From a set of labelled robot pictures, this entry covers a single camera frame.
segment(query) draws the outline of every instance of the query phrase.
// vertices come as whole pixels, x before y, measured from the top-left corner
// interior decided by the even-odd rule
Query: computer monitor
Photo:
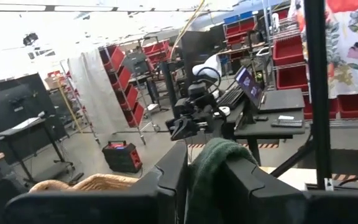
[[[263,95],[263,90],[255,81],[255,78],[249,71],[242,66],[235,77],[237,84],[241,87],[242,91],[247,95],[252,104],[257,108],[259,107],[260,97]]]

